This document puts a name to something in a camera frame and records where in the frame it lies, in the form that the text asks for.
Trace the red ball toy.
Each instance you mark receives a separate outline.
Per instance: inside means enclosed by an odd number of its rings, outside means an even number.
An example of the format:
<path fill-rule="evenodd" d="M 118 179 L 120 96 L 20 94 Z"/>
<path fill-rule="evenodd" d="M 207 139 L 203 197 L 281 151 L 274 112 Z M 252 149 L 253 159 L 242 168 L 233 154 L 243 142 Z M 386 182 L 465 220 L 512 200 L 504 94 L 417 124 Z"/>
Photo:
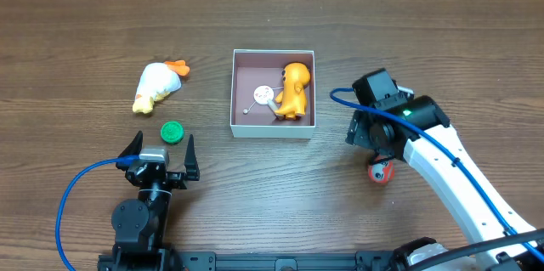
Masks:
<path fill-rule="evenodd" d="M 391 160 L 368 166 L 369 178 L 375 183 L 388 183 L 394 177 L 394 164 Z"/>

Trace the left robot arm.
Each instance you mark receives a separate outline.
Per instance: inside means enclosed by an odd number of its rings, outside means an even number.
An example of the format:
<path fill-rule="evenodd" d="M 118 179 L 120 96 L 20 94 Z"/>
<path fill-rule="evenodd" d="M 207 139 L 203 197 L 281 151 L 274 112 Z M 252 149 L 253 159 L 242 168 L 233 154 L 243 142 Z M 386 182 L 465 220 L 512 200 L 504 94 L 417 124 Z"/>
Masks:
<path fill-rule="evenodd" d="M 109 256 L 99 257 L 98 270 L 183 270 L 184 264 L 171 246 L 164 244 L 172 191 L 185 189 L 187 181 L 200 179 L 194 138 L 189 137 L 183 172 L 167 169 L 169 154 L 164 147 L 143 146 L 143 133 L 120 154 L 116 168 L 139 189 L 138 197 L 116 206 L 111 216 L 115 244 Z"/>

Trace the orange dinosaur toy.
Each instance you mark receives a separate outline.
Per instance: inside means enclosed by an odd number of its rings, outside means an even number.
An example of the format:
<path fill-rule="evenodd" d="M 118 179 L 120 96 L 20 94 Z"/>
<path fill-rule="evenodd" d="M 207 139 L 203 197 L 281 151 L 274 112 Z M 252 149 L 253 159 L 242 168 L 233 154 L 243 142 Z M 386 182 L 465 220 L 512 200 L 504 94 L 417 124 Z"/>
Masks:
<path fill-rule="evenodd" d="M 279 109 L 275 110 L 277 116 L 296 120 L 306 115 L 307 97 L 304 89 L 310 80 L 309 68 L 303 63 L 290 63 L 283 69 L 283 89 L 275 98 L 275 102 L 280 103 Z"/>

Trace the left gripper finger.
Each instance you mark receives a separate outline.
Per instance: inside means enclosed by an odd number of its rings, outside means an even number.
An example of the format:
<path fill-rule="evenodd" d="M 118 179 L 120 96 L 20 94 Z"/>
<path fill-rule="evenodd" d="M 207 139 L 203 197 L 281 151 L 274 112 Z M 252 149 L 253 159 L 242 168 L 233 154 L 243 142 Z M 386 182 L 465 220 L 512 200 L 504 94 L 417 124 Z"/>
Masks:
<path fill-rule="evenodd" d="M 118 157 L 126 158 L 129 156 L 138 156 L 142 150 L 143 138 L 143 132 L 138 131 L 131 143 L 122 151 L 122 153 Z M 131 164 L 132 161 L 118 161 L 116 163 L 116 168 L 120 170 L 127 170 Z"/>
<path fill-rule="evenodd" d="M 200 180 L 200 169 L 198 167 L 198 162 L 196 158 L 195 142 L 194 136 L 191 134 L 187 144 L 185 158 L 185 180 L 188 181 L 199 181 Z"/>

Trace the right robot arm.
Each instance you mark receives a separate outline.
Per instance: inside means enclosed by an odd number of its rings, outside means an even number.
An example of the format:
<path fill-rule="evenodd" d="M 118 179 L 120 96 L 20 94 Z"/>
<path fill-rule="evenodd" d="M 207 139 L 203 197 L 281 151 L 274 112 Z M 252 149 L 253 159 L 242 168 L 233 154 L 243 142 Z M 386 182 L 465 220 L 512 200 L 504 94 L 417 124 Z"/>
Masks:
<path fill-rule="evenodd" d="M 398 159 L 430 185 L 467 239 L 439 252 L 421 238 L 394 251 L 392 270 L 541 270 L 543 233 L 520 217 L 464 149 L 449 117 L 428 96 L 358 94 L 348 137 L 382 161 Z"/>

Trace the white round rattle drum toy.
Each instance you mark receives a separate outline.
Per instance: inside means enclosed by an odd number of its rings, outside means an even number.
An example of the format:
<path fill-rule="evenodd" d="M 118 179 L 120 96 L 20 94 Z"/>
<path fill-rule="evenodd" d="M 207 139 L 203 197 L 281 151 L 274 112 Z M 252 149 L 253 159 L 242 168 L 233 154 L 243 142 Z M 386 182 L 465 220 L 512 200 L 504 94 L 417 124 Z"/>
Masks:
<path fill-rule="evenodd" d="M 275 102 L 275 91 L 278 89 L 280 88 L 272 88 L 267 85 L 262 85 L 255 88 L 252 94 L 253 103 L 249 107 L 245 108 L 242 113 L 247 115 L 255 104 L 267 105 L 271 111 L 275 113 L 278 110 L 278 106 Z"/>

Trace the white plush duck toy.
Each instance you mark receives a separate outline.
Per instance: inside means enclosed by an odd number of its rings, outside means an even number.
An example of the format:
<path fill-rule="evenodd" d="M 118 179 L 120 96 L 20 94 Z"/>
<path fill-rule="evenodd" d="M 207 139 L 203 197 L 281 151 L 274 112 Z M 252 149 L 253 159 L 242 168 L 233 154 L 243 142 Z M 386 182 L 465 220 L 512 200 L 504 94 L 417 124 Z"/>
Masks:
<path fill-rule="evenodd" d="M 182 87 L 181 76 L 188 76 L 190 67 L 184 60 L 150 63 L 139 79 L 132 111 L 150 114 L 154 103 L 162 101 Z"/>

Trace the green round cap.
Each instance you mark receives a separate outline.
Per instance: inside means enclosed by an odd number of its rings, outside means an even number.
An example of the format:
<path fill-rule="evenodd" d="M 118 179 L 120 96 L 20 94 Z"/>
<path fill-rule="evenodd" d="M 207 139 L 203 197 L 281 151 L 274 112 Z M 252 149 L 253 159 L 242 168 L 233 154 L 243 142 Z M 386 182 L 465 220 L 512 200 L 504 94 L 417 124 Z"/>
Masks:
<path fill-rule="evenodd" d="M 162 125 L 160 135 L 165 143 L 177 144 L 184 138 L 184 128 L 178 121 L 167 121 Z"/>

